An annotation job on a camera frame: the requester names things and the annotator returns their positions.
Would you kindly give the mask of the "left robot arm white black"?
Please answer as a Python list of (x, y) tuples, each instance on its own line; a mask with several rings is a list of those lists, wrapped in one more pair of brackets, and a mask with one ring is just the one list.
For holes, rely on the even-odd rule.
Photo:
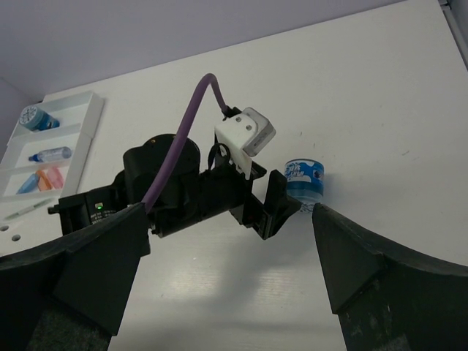
[[(160, 170), (172, 134), (157, 135), (123, 156), (124, 168), (112, 184), (64, 197), (48, 206), (50, 215), (58, 214), (64, 235), (95, 224), (129, 205), (139, 203)], [(287, 194), (287, 179), (271, 171), (264, 201), (252, 193), (254, 180), (267, 174), (256, 162), (245, 176), (234, 163), (234, 147), (216, 140), (208, 153), (208, 167), (200, 171), (200, 150), (187, 140), (175, 168), (148, 214), (153, 234), (164, 238), (230, 212), (237, 222), (252, 228), (263, 239), (278, 233), (301, 204)]]

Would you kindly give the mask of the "blue plastic case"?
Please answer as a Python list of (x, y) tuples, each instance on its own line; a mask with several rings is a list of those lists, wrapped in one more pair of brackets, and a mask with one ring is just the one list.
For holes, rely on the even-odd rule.
[(17, 195), (28, 194), (33, 192), (39, 183), (39, 176), (36, 173), (32, 173), (25, 182), (20, 186), (18, 191), (16, 192)]

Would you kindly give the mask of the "orange plastic case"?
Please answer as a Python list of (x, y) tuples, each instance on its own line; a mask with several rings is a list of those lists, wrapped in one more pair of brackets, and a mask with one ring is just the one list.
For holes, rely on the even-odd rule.
[(35, 174), (38, 177), (37, 187), (41, 192), (49, 191), (53, 188), (51, 182), (43, 170), (38, 170)]

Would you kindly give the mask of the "white compartment tray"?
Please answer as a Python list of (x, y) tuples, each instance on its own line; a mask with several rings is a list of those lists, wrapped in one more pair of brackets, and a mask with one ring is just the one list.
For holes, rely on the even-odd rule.
[(59, 126), (41, 132), (15, 127), (1, 161), (1, 201), (75, 194), (104, 104), (91, 91), (38, 104)]

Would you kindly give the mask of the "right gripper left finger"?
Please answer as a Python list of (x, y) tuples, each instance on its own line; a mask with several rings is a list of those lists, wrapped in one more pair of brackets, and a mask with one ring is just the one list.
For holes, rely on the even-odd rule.
[(1, 349), (107, 350), (148, 253), (146, 211), (137, 204), (1, 257)]

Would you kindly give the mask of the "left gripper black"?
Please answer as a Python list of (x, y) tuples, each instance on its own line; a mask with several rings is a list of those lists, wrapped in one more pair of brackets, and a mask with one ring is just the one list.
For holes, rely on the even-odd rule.
[(251, 164), (253, 176), (247, 179), (232, 161), (227, 145), (216, 141), (208, 153), (208, 169), (200, 174), (200, 196), (208, 215), (230, 212), (244, 227), (254, 229), (267, 240), (301, 209), (301, 202), (287, 193), (287, 179), (278, 170), (271, 171), (265, 202), (253, 193), (253, 181), (266, 175), (266, 169)]

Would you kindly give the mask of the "green highlighter pen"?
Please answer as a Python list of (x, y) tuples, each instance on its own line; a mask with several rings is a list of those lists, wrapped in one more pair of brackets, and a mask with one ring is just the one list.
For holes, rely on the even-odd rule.
[(18, 217), (20, 217), (20, 216), (23, 216), (23, 215), (25, 215), (25, 214), (31, 213), (32, 211), (35, 211), (35, 210), (37, 210), (38, 208), (41, 208), (41, 207), (43, 207), (43, 206), (45, 206), (45, 205), (48, 205), (48, 204), (51, 203), (52, 201), (53, 201), (53, 198), (49, 198), (49, 199), (46, 199), (46, 200), (42, 200), (42, 201), (40, 201), (40, 202), (38, 202), (38, 203), (35, 203), (35, 204), (33, 204), (33, 205), (30, 205), (30, 206), (27, 207), (27, 208), (23, 208), (23, 209), (21, 209), (21, 210), (19, 210), (19, 211), (16, 211), (16, 212), (13, 213), (13, 214), (10, 214), (10, 215), (4, 217), (4, 220), (5, 220), (5, 221), (10, 221), (10, 220), (16, 219), (16, 218), (18, 218)]

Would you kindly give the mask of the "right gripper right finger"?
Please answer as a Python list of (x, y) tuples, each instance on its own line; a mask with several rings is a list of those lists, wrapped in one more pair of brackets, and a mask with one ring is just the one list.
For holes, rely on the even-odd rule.
[(467, 267), (373, 233), (326, 205), (312, 213), (348, 350), (466, 350)]

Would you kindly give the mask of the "clear spray bottle blue cap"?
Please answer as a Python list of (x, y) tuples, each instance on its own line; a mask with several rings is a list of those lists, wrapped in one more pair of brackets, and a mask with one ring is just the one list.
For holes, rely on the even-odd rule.
[(72, 149), (69, 147), (59, 147), (40, 151), (29, 157), (30, 162), (43, 163), (55, 162), (69, 159), (72, 156)]

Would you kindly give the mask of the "pink plastic case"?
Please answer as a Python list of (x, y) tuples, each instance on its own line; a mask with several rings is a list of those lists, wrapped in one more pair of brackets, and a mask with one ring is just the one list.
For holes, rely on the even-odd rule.
[(54, 189), (62, 189), (64, 186), (64, 178), (61, 171), (57, 167), (51, 167), (47, 171), (47, 177)]

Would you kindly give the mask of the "blue paint jar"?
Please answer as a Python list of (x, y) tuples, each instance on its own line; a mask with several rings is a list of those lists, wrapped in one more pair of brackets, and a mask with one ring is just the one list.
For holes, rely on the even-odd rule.
[(287, 194), (301, 203), (301, 212), (311, 213), (324, 195), (325, 168), (313, 159), (293, 159), (284, 166)]
[(45, 131), (60, 126), (60, 122), (36, 105), (25, 107), (20, 114), (18, 123), (29, 131)]

